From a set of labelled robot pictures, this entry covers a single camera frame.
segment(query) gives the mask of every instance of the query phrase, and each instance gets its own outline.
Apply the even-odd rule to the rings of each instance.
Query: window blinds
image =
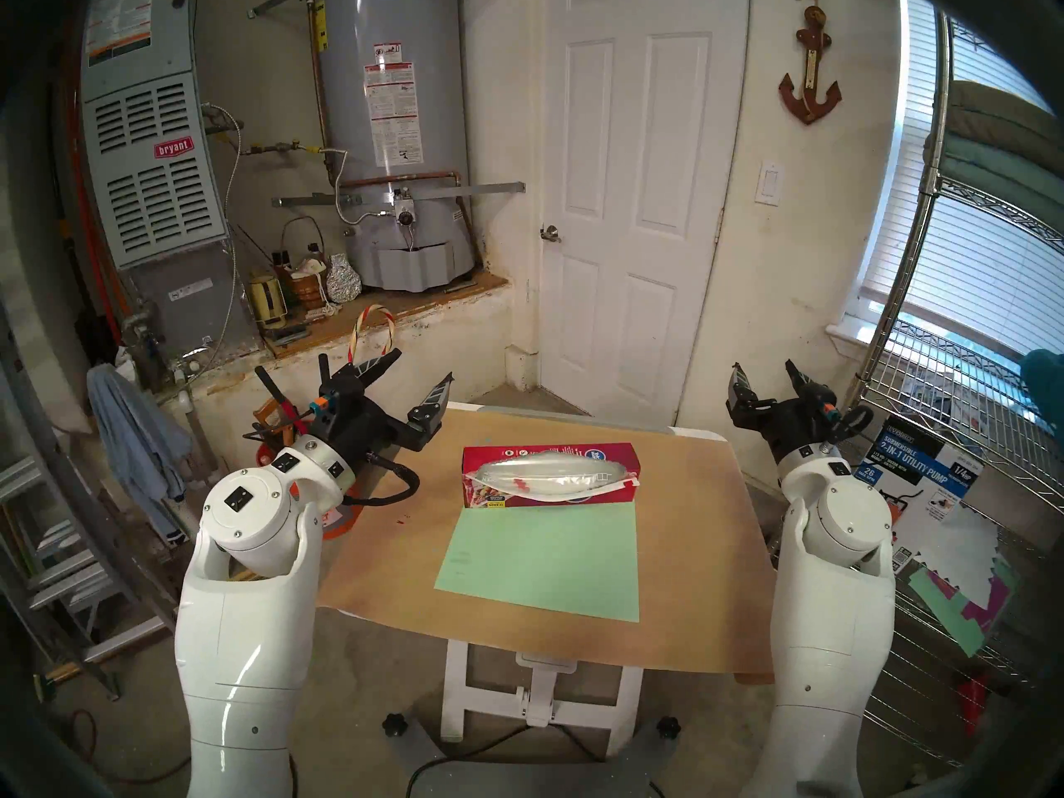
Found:
[[[909,80],[898,164],[862,294],[884,301],[916,213],[924,140],[934,103],[934,9],[908,1]],[[953,78],[1008,90],[1049,110],[1015,68],[985,44],[955,34]],[[953,200],[935,201],[905,303],[1016,351],[1064,352],[1064,256],[996,217]]]

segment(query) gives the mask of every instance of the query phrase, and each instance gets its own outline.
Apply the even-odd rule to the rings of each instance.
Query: wall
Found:
[[[399,320],[396,345],[403,354],[367,389],[369,397],[394,417],[405,418],[448,371],[454,373],[452,400],[468,401],[498,386],[504,379],[501,349],[510,335],[511,297],[512,288],[504,286]],[[384,339],[384,329],[360,337],[356,362],[379,354]],[[269,399],[254,367],[264,365],[281,390],[305,406],[318,394],[317,356],[322,351],[333,371],[347,363],[345,339],[279,361],[268,353],[250,354],[193,384],[207,439],[230,468],[252,465],[259,447],[240,436],[251,431],[251,412]],[[165,408],[179,415],[177,401]]]
[[[833,45],[820,68],[820,98],[833,80],[843,101],[803,126],[777,93],[784,72],[800,84],[795,0],[751,0],[746,81],[735,159],[701,323],[678,423],[719,432],[743,470],[775,491],[776,468],[754,432],[725,410],[738,361],[764,398],[793,389],[788,358],[843,399],[857,363],[825,333],[843,311],[872,225],[897,104],[898,0],[820,0]],[[778,207],[753,201],[763,160],[784,167]]]
[[[511,343],[539,348],[544,0],[462,0],[471,183],[523,181],[526,194],[473,199],[491,270],[514,284]]]
[[[311,73],[306,7],[289,0],[263,16],[246,12],[264,0],[198,0],[196,64],[200,100],[227,109],[245,121],[244,143],[299,139],[321,142]],[[539,0],[462,0],[466,129],[470,177],[467,182],[529,184],[525,195],[476,198],[473,220],[487,267],[515,281],[515,343],[536,347],[539,217]],[[212,145],[219,183],[232,168],[233,152]],[[243,157],[233,183],[230,219],[266,250],[280,246],[281,228],[296,214],[317,219],[329,251],[342,246],[343,223],[327,206],[293,212],[273,209],[272,197],[331,193],[320,156],[296,152]],[[293,223],[285,246],[302,256],[319,242],[313,223]],[[245,253],[247,263],[252,254]]]
[[[201,102],[221,105],[245,122],[244,147],[299,139],[321,145],[311,72],[306,5],[289,0],[255,19],[249,7],[265,0],[198,0],[196,68]],[[212,144],[211,155],[221,193],[233,165],[233,150]],[[311,214],[321,227],[326,250],[342,246],[342,222],[328,206],[305,212],[275,209],[272,197],[331,193],[321,157],[303,151],[266,153],[240,159],[230,195],[230,221],[242,226],[267,252],[280,247],[281,228],[298,213]],[[309,243],[320,242],[309,220],[295,222],[285,246],[301,259]],[[257,255],[243,251],[242,263]]]
[[[88,432],[88,361],[73,330],[81,302],[63,250],[48,168],[44,54],[0,116],[0,295],[37,397],[53,423]]]

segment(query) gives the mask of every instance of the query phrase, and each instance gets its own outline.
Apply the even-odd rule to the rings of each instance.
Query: striped handle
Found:
[[[387,309],[383,305],[367,305],[362,310],[362,314],[359,315],[358,321],[354,323],[354,331],[351,332],[351,342],[347,346],[347,362],[354,362],[354,350],[359,345],[359,334],[362,332],[362,325],[365,322],[366,317],[369,316],[370,312],[381,312],[384,315],[384,319],[388,321],[388,342],[384,344],[384,349],[381,351],[381,355],[387,354],[392,351],[392,347],[395,346],[396,342],[396,318],[392,315]]]

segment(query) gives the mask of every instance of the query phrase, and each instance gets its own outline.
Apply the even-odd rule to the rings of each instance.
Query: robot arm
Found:
[[[735,365],[728,411],[760,431],[791,501],[772,600],[776,706],[744,798],[860,798],[862,716],[894,637],[891,512],[835,444],[871,420],[842,417],[835,396],[787,361],[797,398],[759,400]]]
[[[342,502],[394,503],[416,492],[417,475],[390,456],[423,448],[447,406],[450,375],[405,423],[365,397],[398,356],[394,350],[332,376],[321,361],[307,434],[269,466],[229,475],[206,498],[174,635],[192,734],[192,798],[292,795],[288,728],[311,661],[321,513]],[[280,395],[265,371],[259,376]],[[283,395],[280,401],[287,402]],[[406,489],[372,498],[385,471]],[[231,556],[263,579],[230,581]]]

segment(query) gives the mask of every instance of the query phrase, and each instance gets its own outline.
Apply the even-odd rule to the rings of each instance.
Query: ladder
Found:
[[[117,684],[98,662],[163,629],[173,632],[177,600],[150,561],[137,558],[118,522],[89,492],[60,447],[19,358],[3,303],[0,303],[0,411],[13,431],[24,432],[22,436],[30,450],[0,471],[0,503],[44,484],[63,518],[39,538],[26,530],[20,532],[31,552],[29,578],[20,571],[20,561],[4,542],[6,554],[0,555],[0,593],[49,663],[74,664],[98,680],[107,696],[116,700]],[[121,595],[135,605],[144,604],[151,617],[94,644],[89,634],[96,608],[113,595]],[[66,608],[82,636],[71,634],[61,625],[53,604]],[[83,625],[76,615],[86,610],[88,620]]]

